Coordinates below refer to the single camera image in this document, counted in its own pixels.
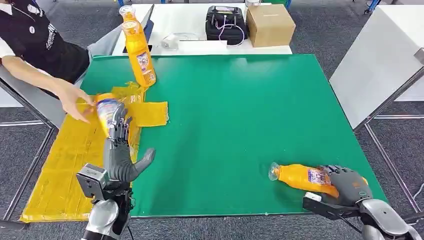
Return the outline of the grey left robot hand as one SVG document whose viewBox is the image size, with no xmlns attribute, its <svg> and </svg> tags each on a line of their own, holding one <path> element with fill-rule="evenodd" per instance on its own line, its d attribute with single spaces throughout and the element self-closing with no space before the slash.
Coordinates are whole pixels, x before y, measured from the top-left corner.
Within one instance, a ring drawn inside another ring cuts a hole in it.
<svg viewBox="0 0 424 240">
<path fill-rule="evenodd" d="M 127 113 L 125 105 L 119 103 L 112 114 L 104 143 L 103 166 L 111 180 L 130 183 L 150 166 L 156 156 L 156 150 L 148 148 L 142 159 L 132 162 L 129 145 L 132 117 L 126 117 Z"/>
</svg>

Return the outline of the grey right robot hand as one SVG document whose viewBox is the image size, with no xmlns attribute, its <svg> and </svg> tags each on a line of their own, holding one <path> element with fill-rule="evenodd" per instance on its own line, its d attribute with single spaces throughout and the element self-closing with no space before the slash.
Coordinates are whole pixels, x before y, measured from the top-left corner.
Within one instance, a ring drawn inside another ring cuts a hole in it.
<svg viewBox="0 0 424 240">
<path fill-rule="evenodd" d="M 319 193 L 325 203 L 352 207 L 363 199 L 373 198 L 367 181 L 358 172 L 339 165 L 321 165 L 319 169 L 329 176 L 338 192 L 338 197 Z"/>
</svg>

